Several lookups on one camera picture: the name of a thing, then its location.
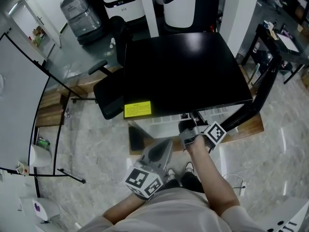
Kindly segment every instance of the door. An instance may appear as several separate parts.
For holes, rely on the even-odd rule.
[[[60,33],[57,31],[53,23],[46,16],[46,14],[41,9],[39,4],[35,0],[22,0],[22,1],[26,5],[32,16],[35,18],[38,25],[41,26],[41,28],[55,42],[55,44],[61,47]]]

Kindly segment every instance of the person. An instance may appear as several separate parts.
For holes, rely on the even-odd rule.
[[[240,206],[220,175],[199,135],[188,152],[192,162],[181,178],[169,169],[169,181],[149,201],[130,194],[94,218],[79,232],[262,232]],[[199,179],[194,175],[194,166]]]

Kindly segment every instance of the white cylinder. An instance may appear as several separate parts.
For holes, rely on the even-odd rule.
[[[52,161],[52,156],[48,150],[37,145],[31,145],[29,165],[33,167],[46,167]]]
[[[60,214],[58,205],[48,199],[36,198],[32,199],[32,203],[35,214],[44,221]]]

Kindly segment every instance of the black office chair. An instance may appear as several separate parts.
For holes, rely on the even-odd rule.
[[[105,119],[112,119],[121,112],[124,106],[124,77],[126,61],[126,44],[132,40],[132,35],[128,24],[120,16],[113,16],[110,19],[113,36],[116,42],[117,61],[122,66],[115,72],[110,72],[105,68],[107,61],[103,60],[92,67],[88,74],[91,75],[96,71],[102,71],[107,75],[93,87],[95,100],[99,105]],[[73,103],[82,99],[72,99]]]

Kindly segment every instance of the black frame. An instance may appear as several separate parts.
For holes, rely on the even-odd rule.
[[[73,177],[72,175],[64,172],[63,170],[61,171],[63,174],[56,174],[56,159],[57,159],[57,151],[58,151],[58,143],[59,143],[59,138],[60,138],[60,132],[61,132],[61,127],[62,127],[62,124],[63,124],[63,121],[64,121],[64,114],[65,114],[65,111],[66,111],[66,107],[68,105],[68,102],[69,102],[69,99],[70,99],[70,95],[71,93],[73,93],[74,95],[76,95],[79,99],[81,100],[84,100],[84,98],[82,98],[79,94],[77,94],[76,92],[74,92],[73,90],[71,90],[69,87],[67,87],[64,83],[62,83],[59,79],[57,79],[55,76],[53,76],[48,70],[44,69],[38,62],[36,61],[33,61],[32,59],[30,59],[19,47],[18,45],[16,45],[14,43],[14,41],[7,35],[7,33],[3,33],[2,36],[0,37],[0,40],[6,36],[7,39],[29,60],[31,61],[31,63],[33,63],[37,68],[39,68],[44,74],[46,74],[48,76],[48,79],[47,79],[47,82],[46,82],[46,85],[44,87],[44,90],[42,91],[42,95],[41,95],[41,98],[40,98],[40,101],[39,101],[39,104],[38,104],[38,108],[37,108],[37,111],[35,113],[35,117],[34,117],[34,120],[33,120],[33,125],[32,125],[32,130],[31,130],[31,137],[30,137],[30,143],[29,143],[29,154],[28,154],[28,165],[29,165],[29,160],[30,160],[30,149],[31,149],[31,143],[32,143],[32,138],[33,138],[33,132],[35,130],[35,121],[36,121],[36,118],[37,118],[37,115],[38,115],[38,110],[39,110],[39,106],[40,106],[40,103],[42,101],[42,98],[43,98],[43,95],[44,95],[44,92],[45,92],[45,89],[46,89],[46,86],[47,86],[47,83],[49,82],[50,78],[53,78],[54,80],[56,80],[60,85],[62,85],[66,90],[69,91],[69,94],[68,94],[68,98],[66,100],[66,103],[64,104],[64,109],[63,109],[63,112],[62,112],[62,115],[61,115],[61,122],[60,122],[60,125],[59,125],[59,129],[58,129],[58,134],[57,134],[57,138],[56,138],[56,146],[55,146],[55,153],[54,153],[54,167],[53,167],[53,174],[37,174],[37,171],[36,171],[36,168],[34,168],[34,174],[29,174],[29,176],[34,176],[34,177],[70,177],[70,178],[73,178],[81,183],[86,183],[86,181],[84,179],[78,179],[76,177]],[[8,173],[10,174],[18,174],[18,175],[21,175],[19,174],[16,170],[10,170],[10,169],[5,169],[5,168],[2,168],[0,167],[0,169],[2,170],[5,170],[7,171]],[[36,181],[36,188],[37,188],[37,194],[40,195],[40,191],[38,190],[38,186],[37,186],[37,181]]]

